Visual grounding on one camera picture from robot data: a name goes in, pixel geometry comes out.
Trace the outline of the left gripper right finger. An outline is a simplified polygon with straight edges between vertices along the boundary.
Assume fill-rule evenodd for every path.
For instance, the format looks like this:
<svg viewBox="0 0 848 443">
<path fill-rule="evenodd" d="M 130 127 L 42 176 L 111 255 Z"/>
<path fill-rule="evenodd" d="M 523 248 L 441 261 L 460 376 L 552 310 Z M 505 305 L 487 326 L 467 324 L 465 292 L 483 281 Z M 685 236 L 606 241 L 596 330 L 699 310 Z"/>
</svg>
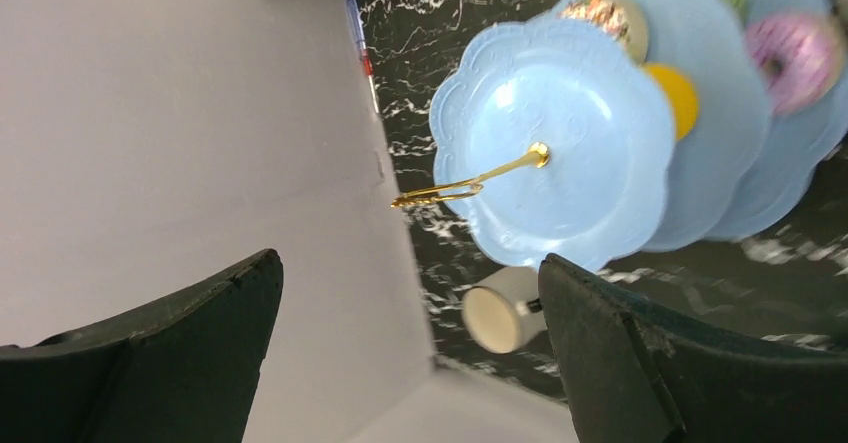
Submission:
<svg viewBox="0 0 848 443">
<path fill-rule="evenodd" d="M 843 442 L 847 357 L 727 331 L 551 254 L 538 290 L 582 442 Z"/>
</svg>

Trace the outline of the blue three-tier cake stand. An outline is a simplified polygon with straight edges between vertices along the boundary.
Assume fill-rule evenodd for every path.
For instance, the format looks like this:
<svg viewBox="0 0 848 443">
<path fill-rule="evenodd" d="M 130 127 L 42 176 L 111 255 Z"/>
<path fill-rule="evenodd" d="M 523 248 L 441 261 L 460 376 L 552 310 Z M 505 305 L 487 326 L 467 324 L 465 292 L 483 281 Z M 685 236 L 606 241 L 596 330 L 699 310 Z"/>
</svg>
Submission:
<svg viewBox="0 0 848 443">
<path fill-rule="evenodd" d="M 846 133 L 845 68 L 817 103 L 777 116 L 745 43 L 771 14 L 831 18 L 831 0 L 749 0 L 745 23 L 722 0 L 634 0 L 650 30 L 643 64 L 593 24 L 558 18 L 570 1 L 469 42 L 431 102 L 434 184 L 397 206 L 445 203 L 503 265 L 557 254 L 596 271 L 772 226 Z M 680 141 L 647 62 L 696 86 L 699 117 Z"/>
</svg>

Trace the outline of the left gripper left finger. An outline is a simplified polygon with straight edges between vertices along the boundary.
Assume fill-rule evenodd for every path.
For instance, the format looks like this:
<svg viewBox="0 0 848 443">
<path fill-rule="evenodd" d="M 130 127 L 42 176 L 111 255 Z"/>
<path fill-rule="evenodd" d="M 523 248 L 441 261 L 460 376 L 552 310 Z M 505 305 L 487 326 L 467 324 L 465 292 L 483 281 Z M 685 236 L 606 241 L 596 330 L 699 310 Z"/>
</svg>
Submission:
<svg viewBox="0 0 848 443">
<path fill-rule="evenodd" d="M 280 307 L 260 251 L 111 318 L 1 350 L 5 442 L 239 442 Z"/>
</svg>

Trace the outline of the yellow cake slice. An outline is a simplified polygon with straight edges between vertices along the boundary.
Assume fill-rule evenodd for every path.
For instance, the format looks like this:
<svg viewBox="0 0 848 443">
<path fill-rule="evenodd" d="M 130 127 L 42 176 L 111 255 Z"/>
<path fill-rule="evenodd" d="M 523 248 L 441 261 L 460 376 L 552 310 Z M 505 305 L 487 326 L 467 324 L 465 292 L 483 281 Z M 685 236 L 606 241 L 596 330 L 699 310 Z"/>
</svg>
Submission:
<svg viewBox="0 0 848 443">
<path fill-rule="evenodd" d="M 684 72 L 663 63 L 647 62 L 642 66 L 663 90 L 675 122 L 676 140 L 684 139 L 695 127 L 700 101 L 695 84 Z"/>
</svg>

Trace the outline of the purple glazed donut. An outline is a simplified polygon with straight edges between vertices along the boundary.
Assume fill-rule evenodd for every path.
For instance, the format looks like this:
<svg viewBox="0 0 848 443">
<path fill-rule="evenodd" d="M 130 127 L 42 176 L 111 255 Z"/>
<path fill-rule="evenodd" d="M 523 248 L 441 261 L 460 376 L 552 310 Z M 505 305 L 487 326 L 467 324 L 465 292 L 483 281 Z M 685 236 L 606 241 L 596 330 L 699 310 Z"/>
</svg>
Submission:
<svg viewBox="0 0 848 443">
<path fill-rule="evenodd" d="M 847 42 L 832 19 L 788 11 L 745 29 L 749 55 L 766 79 L 777 116 L 798 113 L 835 86 L 847 62 Z"/>
</svg>

